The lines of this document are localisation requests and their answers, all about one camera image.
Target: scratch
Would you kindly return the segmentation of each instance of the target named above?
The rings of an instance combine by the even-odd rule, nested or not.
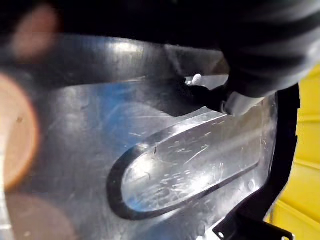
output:
[[[183,183],[178,183],[178,184],[175,184],[175,185],[172,185],[172,187],[179,187],[179,186],[183,186],[184,184]]]
[[[192,150],[186,150],[185,148],[181,148],[177,151],[175,151],[176,153],[183,153],[183,154],[186,154],[186,153],[190,153],[192,152]]]
[[[204,152],[205,150],[207,150],[208,148],[209,148],[209,145],[203,145],[202,147],[202,150],[200,150],[198,153],[196,153],[193,157],[191,157],[188,161],[186,161],[185,163],[184,163],[184,165],[185,164],[187,164],[187,163],[189,163],[191,160],[193,160],[196,156],[198,156],[199,154],[201,154],[202,152]]]
[[[138,136],[138,137],[142,137],[141,135],[137,134],[137,133],[134,133],[134,132],[129,132],[130,135],[133,135],[133,136]]]

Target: yellow surface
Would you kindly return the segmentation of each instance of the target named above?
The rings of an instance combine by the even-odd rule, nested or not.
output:
[[[301,81],[300,102],[292,172],[266,221],[296,240],[320,240],[320,65]]]

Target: reflective plastic surface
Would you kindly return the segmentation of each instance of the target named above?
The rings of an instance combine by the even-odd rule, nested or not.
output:
[[[62,36],[39,63],[4,68],[29,96],[40,134],[32,168],[6,193],[17,239],[194,240],[264,184],[274,97],[237,118],[201,108],[181,76],[213,75],[221,55],[179,48],[213,60],[186,73],[168,55],[176,48]],[[109,60],[90,64],[90,56]],[[159,70],[166,64],[168,75]],[[211,89],[226,79],[196,84]]]

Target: oval recess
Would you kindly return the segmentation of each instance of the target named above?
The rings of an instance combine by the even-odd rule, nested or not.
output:
[[[211,113],[157,132],[112,167],[107,192],[125,219],[156,217],[202,198],[254,169],[275,123],[262,107],[241,117]]]

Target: black bracket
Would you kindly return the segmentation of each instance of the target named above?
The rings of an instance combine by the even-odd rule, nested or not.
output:
[[[265,185],[244,199],[213,232],[223,240],[293,240],[292,233],[263,222],[286,186],[296,151],[300,95],[298,84],[279,91],[276,145]]]

